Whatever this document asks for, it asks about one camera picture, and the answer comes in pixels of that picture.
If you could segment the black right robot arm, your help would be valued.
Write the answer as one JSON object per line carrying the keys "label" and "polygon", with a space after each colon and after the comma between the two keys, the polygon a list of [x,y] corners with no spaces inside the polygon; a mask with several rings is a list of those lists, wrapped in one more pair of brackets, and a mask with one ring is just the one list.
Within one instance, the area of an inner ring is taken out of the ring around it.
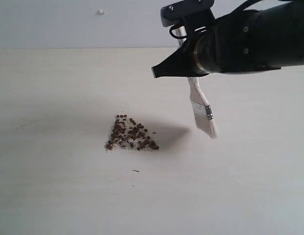
{"label": "black right robot arm", "polygon": [[160,10],[161,22],[182,45],[152,67],[155,78],[249,74],[304,65],[304,0],[252,9],[247,0],[216,18],[211,0],[182,0]]}

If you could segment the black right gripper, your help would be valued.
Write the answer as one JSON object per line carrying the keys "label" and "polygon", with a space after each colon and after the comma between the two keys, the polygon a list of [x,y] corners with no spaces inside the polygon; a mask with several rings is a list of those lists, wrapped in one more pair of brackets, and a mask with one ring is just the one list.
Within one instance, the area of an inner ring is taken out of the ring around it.
{"label": "black right gripper", "polygon": [[161,77],[203,77],[209,71],[200,69],[194,59],[195,41],[186,40],[169,57],[152,67],[154,78]]}

